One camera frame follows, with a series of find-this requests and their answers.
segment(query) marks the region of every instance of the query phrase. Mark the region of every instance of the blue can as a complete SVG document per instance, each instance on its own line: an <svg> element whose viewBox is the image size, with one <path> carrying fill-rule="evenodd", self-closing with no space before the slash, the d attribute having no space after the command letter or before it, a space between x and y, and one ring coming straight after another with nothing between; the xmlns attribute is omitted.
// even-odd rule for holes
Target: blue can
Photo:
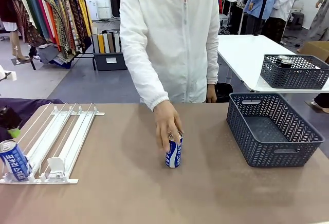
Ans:
<svg viewBox="0 0 329 224"><path fill-rule="evenodd" d="M7 166L12 180L21 182L28 180L32 167L28 164L18 144L14 140L5 140L0 143L0 157Z"/></svg>
<svg viewBox="0 0 329 224"><path fill-rule="evenodd" d="M179 133L180 144L176 144L173 135L169 133L169 152L166 153L166 165L172 169L180 165L181 146L183 144L183 135Z"/></svg>

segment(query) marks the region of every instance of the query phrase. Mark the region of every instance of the person's left hand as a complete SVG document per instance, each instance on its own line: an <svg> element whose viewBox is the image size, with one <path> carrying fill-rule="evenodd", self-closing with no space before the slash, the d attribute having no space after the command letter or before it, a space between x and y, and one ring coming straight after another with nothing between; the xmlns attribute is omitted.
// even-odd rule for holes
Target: person's left hand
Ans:
<svg viewBox="0 0 329 224"><path fill-rule="evenodd" d="M215 91L215 85L214 84L208 84L207 86L207 102L216 102L217 101L217 95Z"/></svg>
<svg viewBox="0 0 329 224"><path fill-rule="evenodd" d="M250 3L250 4L249 4L249 7L248 7L249 11L252 10L252 7L253 7L253 3Z"/></svg>

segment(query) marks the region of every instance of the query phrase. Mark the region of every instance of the jacket zipper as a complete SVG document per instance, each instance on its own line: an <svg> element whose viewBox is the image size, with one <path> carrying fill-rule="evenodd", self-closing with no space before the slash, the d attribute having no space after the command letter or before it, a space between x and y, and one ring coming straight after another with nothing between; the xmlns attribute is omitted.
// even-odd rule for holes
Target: jacket zipper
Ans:
<svg viewBox="0 0 329 224"><path fill-rule="evenodd" d="M186 62L187 62L187 86L186 86L186 93L185 93L185 102L189 101L189 94L190 94L190 64L189 64L189 54L190 54L190 48L188 44L188 33L187 33L187 4L184 2L184 12L183 12L183 37L184 37L184 43L186 48Z"/></svg>

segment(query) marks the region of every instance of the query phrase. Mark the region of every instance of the floor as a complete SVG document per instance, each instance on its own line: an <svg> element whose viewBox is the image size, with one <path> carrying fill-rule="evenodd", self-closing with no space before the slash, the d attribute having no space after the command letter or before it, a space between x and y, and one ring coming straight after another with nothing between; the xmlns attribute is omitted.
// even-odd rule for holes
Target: floor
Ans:
<svg viewBox="0 0 329 224"><path fill-rule="evenodd" d="M300 37L305 37L305 31L288 31L286 47L296 51L296 43ZM36 63L37 71L30 64L13 66L10 58L9 41L0 42L0 64L7 70L15 70L18 80L0 83L2 97L20 98L59 98L68 103L139 103L139 95L134 87L128 71L94 71L91 59L76 60L71 70L60 69L57 66ZM219 81L224 82L228 66L219 57ZM231 82L234 92L248 92L241 81L233 76ZM291 100L292 106L308 120L324 137L329 138L329 115L318 114L305 101L316 95L295 94ZM329 143L321 145L322 151L329 157Z"/></svg>

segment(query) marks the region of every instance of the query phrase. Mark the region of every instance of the hand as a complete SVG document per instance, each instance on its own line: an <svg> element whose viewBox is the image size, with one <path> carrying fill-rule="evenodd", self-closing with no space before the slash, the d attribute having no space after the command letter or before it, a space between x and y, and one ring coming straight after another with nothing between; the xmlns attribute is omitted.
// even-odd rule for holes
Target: hand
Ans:
<svg viewBox="0 0 329 224"><path fill-rule="evenodd" d="M217 95L215 91L215 85L214 84L208 84L207 86L207 102L216 102L217 101Z"/></svg>
<svg viewBox="0 0 329 224"><path fill-rule="evenodd" d="M252 7L253 7L253 3L250 3L250 4L249 4L249 7L248 7L249 11L252 10Z"/></svg>
<svg viewBox="0 0 329 224"><path fill-rule="evenodd" d="M160 148L169 152L169 137L168 132L173 135L174 141L179 144L180 137L178 131L183 133L179 115L171 104L166 100L159 103L154 108L154 115L156 121L156 140Z"/></svg>

